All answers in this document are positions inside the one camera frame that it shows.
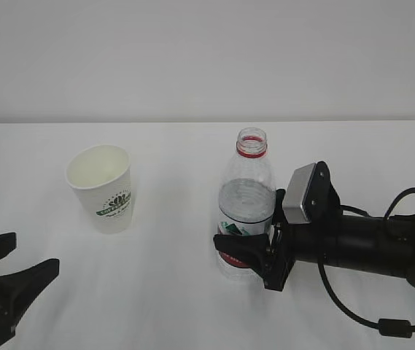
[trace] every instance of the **water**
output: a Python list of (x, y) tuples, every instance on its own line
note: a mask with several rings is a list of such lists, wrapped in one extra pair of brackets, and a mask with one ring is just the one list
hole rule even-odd
[[(275, 191), (253, 179), (234, 179), (220, 189), (219, 208), (220, 232), (234, 232), (241, 236), (269, 233), (275, 208)], [(244, 267), (244, 264), (229, 256), (220, 258), (219, 264), (221, 271), (231, 279), (249, 281), (257, 278), (248, 268), (232, 266)]]

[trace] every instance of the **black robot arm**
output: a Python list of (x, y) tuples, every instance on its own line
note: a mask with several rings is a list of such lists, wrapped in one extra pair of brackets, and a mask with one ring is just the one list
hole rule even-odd
[[(349, 317), (382, 335), (410, 338), (415, 325), (406, 320), (370, 322), (352, 313), (337, 298), (324, 265), (404, 278), (415, 287), (415, 214), (390, 216), (415, 188), (399, 194), (383, 217), (343, 206), (324, 162), (299, 168), (285, 194), (277, 190), (274, 234), (250, 237), (216, 235), (217, 250), (243, 261), (266, 289), (282, 291), (296, 260), (318, 265), (325, 289)], [(352, 211), (355, 215), (344, 215)]]
[[(0, 259), (16, 248), (16, 234), (0, 235)], [(59, 274), (58, 259), (27, 270), (0, 276), (0, 346), (15, 336), (16, 326), (39, 294)]]

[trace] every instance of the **cable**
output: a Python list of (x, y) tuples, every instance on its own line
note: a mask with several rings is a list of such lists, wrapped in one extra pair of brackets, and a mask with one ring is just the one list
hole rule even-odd
[(363, 319), (361, 316), (356, 315), (353, 311), (347, 308), (341, 301), (338, 299), (337, 295), (333, 291), (332, 287), (330, 286), (329, 279), (327, 278), (327, 274), (325, 273), (324, 263), (322, 258), (317, 260), (317, 266), (319, 267), (319, 274), (321, 275), (322, 283), (324, 284), (325, 290), (330, 296), (330, 299), (337, 305), (337, 307), (343, 311), (350, 319), (362, 324), (363, 326), (373, 328), (377, 330), (379, 325), (375, 322), (371, 322), (367, 319)]
[(408, 188), (407, 190), (404, 190), (401, 194), (399, 194), (395, 199), (393, 200), (392, 204), (390, 204), (389, 208), (385, 212), (384, 221), (387, 221), (389, 219), (389, 215), (392, 213), (396, 205), (404, 199), (407, 195), (413, 195), (415, 194), (415, 187)]
[(366, 210), (360, 208), (355, 208), (354, 206), (340, 206), (344, 211), (349, 211), (350, 213), (361, 215), (362, 217), (372, 217)]

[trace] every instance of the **paper cup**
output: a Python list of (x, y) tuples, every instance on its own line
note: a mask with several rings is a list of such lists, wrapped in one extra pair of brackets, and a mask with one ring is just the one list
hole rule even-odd
[(128, 153), (102, 144), (79, 153), (66, 168), (66, 181), (102, 233), (118, 233), (131, 222)]

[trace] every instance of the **white tabletop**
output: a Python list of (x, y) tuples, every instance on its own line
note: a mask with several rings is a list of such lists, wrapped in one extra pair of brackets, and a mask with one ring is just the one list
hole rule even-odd
[[(0, 275), (61, 260), (60, 276), (2, 349), (415, 349), (415, 335), (384, 338), (342, 314), (314, 264), (298, 262), (283, 292), (219, 272), (217, 185), (248, 125), (0, 125), (0, 233), (18, 233)], [(382, 215), (415, 186), (415, 122), (254, 125), (268, 134), (278, 187), (295, 168), (325, 160), (342, 203)], [(113, 236), (94, 230), (64, 179), (73, 155), (99, 143), (125, 147), (133, 160), (133, 222)], [(414, 213), (415, 196), (397, 212)], [(406, 281), (327, 270), (361, 316), (415, 323), (415, 289)]]

